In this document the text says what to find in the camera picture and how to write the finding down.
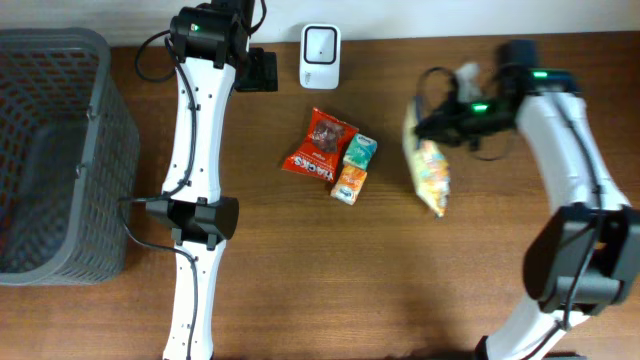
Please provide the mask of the yellow wet wipes pack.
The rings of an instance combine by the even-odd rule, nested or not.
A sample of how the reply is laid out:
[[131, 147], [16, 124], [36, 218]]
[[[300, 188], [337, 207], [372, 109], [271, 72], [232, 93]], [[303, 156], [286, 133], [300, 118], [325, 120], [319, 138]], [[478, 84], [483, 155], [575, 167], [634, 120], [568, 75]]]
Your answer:
[[449, 164], [434, 141], [421, 140], [415, 134], [419, 117], [419, 100], [413, 97], [407, 105], [403, 122], [403, 153], [416, 195], [436, 217], [443, 217], [450, 195]]

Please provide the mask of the teal tissue packet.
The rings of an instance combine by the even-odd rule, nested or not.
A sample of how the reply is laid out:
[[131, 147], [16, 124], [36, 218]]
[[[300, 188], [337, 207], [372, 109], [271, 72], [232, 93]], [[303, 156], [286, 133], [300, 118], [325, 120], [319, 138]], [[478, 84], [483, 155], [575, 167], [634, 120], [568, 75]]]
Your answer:
[[366, 171], [376, 150], [377, 142], [375, 140], [358, 133], [353, 137], [345, 152], [343, 164]]

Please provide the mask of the orange tissue packet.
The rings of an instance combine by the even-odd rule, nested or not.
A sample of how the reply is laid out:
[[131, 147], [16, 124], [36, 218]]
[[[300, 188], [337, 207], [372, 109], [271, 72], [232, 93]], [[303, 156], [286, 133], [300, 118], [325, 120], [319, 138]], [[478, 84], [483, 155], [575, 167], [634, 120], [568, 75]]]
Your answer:
[[358, 167], [345, 165], [331, 190], [331, 196], [348, 205], [354, 205], [367, 177], [367, 172]]

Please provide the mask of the red snack packet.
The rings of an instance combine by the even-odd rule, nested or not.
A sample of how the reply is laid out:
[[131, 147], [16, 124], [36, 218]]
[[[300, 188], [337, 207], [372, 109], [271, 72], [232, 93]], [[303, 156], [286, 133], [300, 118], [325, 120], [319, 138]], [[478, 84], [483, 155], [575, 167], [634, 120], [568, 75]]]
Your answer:
[[314, 108], [304, 140], [284, 160], [282, 170], [334, 183], [342, 150], [358, 131], [357, 127]]

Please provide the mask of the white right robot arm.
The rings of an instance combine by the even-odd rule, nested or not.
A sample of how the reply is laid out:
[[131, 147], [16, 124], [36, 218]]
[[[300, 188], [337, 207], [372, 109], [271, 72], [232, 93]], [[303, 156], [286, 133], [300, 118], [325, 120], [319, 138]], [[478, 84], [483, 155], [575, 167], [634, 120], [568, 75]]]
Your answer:
[[531, 40], [502, 44], [497, 65], [493, 97], [477, 86], [477, 68], [468, 63], [448, 72], [450, 89], [438, 106], [428, 102], [420, 77], [402, 146], [416, 195], [442, 214], [450, 185], [441, 146], [477, 149], [501, 131], [526, 139], [551, 216], [525, 254], [525, 295], [473, 357], [544, 359], [574, 327], [629, 296], [639, 273], [639, 212], [606, 168], [574, 76], [542, 67]]

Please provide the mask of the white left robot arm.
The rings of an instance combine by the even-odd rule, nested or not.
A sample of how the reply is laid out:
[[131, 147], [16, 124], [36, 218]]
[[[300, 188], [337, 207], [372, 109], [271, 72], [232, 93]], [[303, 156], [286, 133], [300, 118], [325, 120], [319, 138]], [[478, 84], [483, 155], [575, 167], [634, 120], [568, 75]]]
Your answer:
[[170, 166], [159, 195], [146, 201], [172, 231], [176, 257], [172, 320], [162, 356], [214, 355], [213, 304], [218, 269], [239, 217], [239, 202], [221, 193], [224, 116], [252, 67], [249, 40], [259, 28], [254, 1], [210, 1], [184, 7], [164, 31], [178, 86]]

